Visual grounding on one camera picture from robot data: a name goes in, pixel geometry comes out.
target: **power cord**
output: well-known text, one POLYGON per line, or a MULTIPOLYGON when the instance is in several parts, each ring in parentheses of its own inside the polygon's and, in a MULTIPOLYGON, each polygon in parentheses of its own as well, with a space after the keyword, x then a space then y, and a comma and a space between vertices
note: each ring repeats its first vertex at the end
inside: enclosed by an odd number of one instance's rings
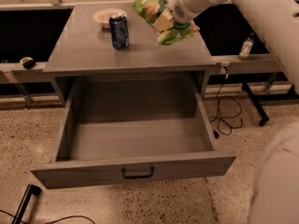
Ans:
MULTIPOLYGON (((7 215, 9 215, 9 216, 11 216, 11 217, 16 218, 15 216, 13 216, 13 215, 11 215, 10 213, 8 213, 8 212, 6 212, 6 211, 3 211, 3 210, 1 210, 1 209, 0 209, 0 212, 5 213, 5 214, 7 214, 7 215)), ((69 217, 63 217, 63 218, 60 218, 60 219, 57 219, 57 220, 53 220, 53 221, 51 221, 51 222, 46 222, 45 224, 53 224, 53 223, 56 223, 56 222, 59 222, 59 221, 62 221, 62 220, 69 219, 69 218, 85 218, 85 219, 88 219, 89 221, 91 221, 92 224, 95 224, 95 222, 94 222, 93 220, 91 220, 90 218, 85 217, 85 216, 69 216, 69 217)))
POLYGON ((237 118, 242 113, 243 109, 242 109, 241 104, 233 96, 224 95, 222 97, 219 97, 219 94, 220 94, 223 86, 224 86, 224 83, 222 83, 222 85, 221 85, 221 87, 218 90, 217 95, 216 95, 216 99, 217 99, 217 113, 216 113, 216 116, 209 117, 208 119, 209 119, 210 122, 214 122, 214 121, 217 120, 218 121, 218 125, 217 125, 218 131, 220 133, 224 134, 224 135, 230 135, 234 129, 240 129, 243 126, 243 119, 240 120, 240 125, 238 125, 238 126, 233 126, 232 124, 230 124, 228 122, 227 119, 237 118), (223 116, 223 114, 221 112, 221 101, 224 100, 224 99, 231 99, 231 100, 235 101, 235 103, 237 104, 237 106, 239 108, 239 111, 237 112, 236 115, 234 115, 234 116, 223 116), (223 131, 221 129, 222 124, 224 124, 226 127, 228 127, 228 129, 229 129, 228 133, 226 133, 225 131, 223 131))

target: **green chip bag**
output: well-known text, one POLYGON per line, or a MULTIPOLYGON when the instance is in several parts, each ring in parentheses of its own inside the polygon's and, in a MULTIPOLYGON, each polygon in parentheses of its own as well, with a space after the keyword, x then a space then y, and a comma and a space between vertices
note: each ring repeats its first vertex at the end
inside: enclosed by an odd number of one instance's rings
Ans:
MULTIPOLYGON (((149 25, 159 18, 166 9, 166 0, 135 0, 134 10, 149 25)), ((175 23, 174 26, 162 32, 156 32, 157 42, 160 45, 172 45, 188 37, 194 37, 199 34, 199 27, 193 21, 188 23, 175 23)))

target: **drawer handle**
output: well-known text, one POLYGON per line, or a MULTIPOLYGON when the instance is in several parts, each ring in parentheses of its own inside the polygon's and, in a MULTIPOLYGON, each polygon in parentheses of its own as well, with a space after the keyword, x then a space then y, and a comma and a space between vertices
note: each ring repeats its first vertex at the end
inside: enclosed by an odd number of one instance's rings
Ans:
POLYGON ((150 178, 154 175, 154 167, 150 167, 150 174, 149 175, 126 175, 125 169, 121 170, 121 175, 124 179, 142 179, 142 178, 150 178))

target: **can top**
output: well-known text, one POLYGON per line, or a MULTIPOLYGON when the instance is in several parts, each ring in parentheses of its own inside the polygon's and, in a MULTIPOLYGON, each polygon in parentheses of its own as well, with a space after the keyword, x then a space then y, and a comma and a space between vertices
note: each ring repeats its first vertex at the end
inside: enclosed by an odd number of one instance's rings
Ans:
POLYGON ((123 12, 114 12, 110 15, 111 19, 121 19, 123 17, 125 17, 123 12))

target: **gray tabletop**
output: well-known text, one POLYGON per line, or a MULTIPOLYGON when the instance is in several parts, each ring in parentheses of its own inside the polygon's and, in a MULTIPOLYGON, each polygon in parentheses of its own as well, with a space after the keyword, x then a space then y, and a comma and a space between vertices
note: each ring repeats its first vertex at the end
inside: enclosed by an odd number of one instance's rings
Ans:
POLYGON ((157 35, 133 10, 133 2, 76 5, 45 67, 45 72, 94 74, 183 71, 214 65, 200 35, 171 46, 157 44, 157 35), (130 46, 115 50, 107 29, 97 29, 93 14, 105 8, 127 13, 130 46))

